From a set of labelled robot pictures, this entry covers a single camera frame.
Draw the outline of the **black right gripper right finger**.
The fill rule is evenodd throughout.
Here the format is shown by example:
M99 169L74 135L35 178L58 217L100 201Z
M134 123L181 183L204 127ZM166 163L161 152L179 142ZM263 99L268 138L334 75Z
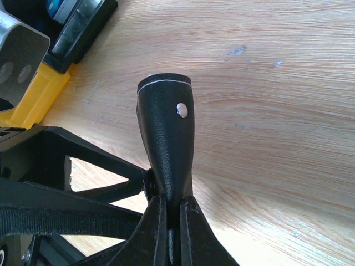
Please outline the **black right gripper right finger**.
M180 205L182 265L238 265L222 246L194 196Z

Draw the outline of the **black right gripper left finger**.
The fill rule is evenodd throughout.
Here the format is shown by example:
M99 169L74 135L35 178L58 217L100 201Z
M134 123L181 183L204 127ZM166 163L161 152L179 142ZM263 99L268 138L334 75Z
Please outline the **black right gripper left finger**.
M164 194L154 196L138 220L136 215L110 205L108 213L83 212L73 214L70 226L76 234L116 237L126 225L137 222L132 235L122 245L116 245L92 255L78 265L166 265L168 246L168 202Z

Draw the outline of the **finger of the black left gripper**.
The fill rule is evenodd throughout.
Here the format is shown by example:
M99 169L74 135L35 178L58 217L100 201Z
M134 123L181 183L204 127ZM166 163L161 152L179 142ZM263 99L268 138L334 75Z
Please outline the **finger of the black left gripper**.
M72 190L72 158L125 178ZM1 236L93 235L128 239L141 214L114 206L139 194L144 170L54 126L1 128Z

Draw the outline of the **black leather card holder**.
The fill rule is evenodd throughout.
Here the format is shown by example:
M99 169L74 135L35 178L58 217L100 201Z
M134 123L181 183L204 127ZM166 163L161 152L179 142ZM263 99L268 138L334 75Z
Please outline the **black leather card holder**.
M137 88L137 117L143 144L159 193L176 210L192 193L194 98L189 77L151 75Z

